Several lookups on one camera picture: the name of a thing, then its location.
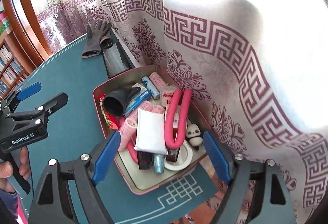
pink tin box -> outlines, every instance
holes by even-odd
[[[160,66],[149,65],[125,71],[109,79],[108,81],[104,82],[103,84],[99,85],[94,89],[94,91],[92,92],[93,100],[95,102],[99,123],[103,131],[104,137],[109,134],[109,131],[107,129],[106,122],[100,110],[98,96],[103,93],[108,94],[112,90],[115,90],[117,88],[132,86],[136,82],[142,83],[142,77],[149,77],[149,75],[153,72],[157,72],[169,85],[174,84],[176,86],[179,86],[173,80],[173,78]],[[153,104],[159,103],[159,99],[150,99],[150,101]],[[197,124],[201,130],[201,133],[210,129],[203,115],[193,102],[190,104],[189,107],[188,123]],[[125,180],[126,184],[129,186],[130,190],[135,194],[145,194],[158,188],[163,184],[172,181],[173,179],[182,177],[184,174],[190,171],[202,158],[206,156],[206,151],[203,145],[199,147],[199,150],[193,149],[192,151],[192,160],[188,167],[181,171],[170,171],[164,169],[164,173],[162,174],[155,174],[153,169],[139,170],[138,165],[132,160],[127,150],[117,152],[114,157],[114,162],[121,175],[123,176],[123,179]]]

light blue bottle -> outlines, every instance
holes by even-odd
[[[157,174],[164,172],[164,155],[153,154],[154,172]]]
[[[145,76],[142,77],[142,83],[144,84],[144,86],[150,90],[151,92],[151,96],[153,97],[153,99],[158,99],[159,98],[159,91],[156,89],[156,87],[153,85],[153,83],[150,81],[150,79]]]

red package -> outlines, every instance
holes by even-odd
[[[120,125],[117,122],[116,118],[113,115],[109,114],[104,109],[104,106],[103,106],[104,98],[105,98],[105,94],[101,94],[101,95],[98,96],[100,109],[101,109],[101,112],[102,112],[102,114],[104,116],[104,119],[105,119],[105,121],[107,123],[107,128],[108,128],[109,131],[111,131],[111,130],[119,130]]]

panda figurine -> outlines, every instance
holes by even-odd
[[[186,129],[186,137],[193,147],[200,146],[203,143],[203,138],[200,136],[200,130],[196,124],[188,125]]]

blue gripper pad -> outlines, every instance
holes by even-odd
[[[95,163],[94,174],[91,179],[93,184],[97,185],[99,182],[105,179],[109,166],[114,159],[120,143],[121,134],[120,132],[116,131]]]
[[[25,89],[19,91],[19,94],[17,95],[17,99],[23,101],[40,90],[41,90],[41,83],[36,82],[30,85],[29,87],[26,87]]]
[[[235,175],[235,166],[232,159],[233,152],[227,145],[217,139],[217,135],[213,131],[204,132],[203,140],[206,153],[219,179],[229,185]]]

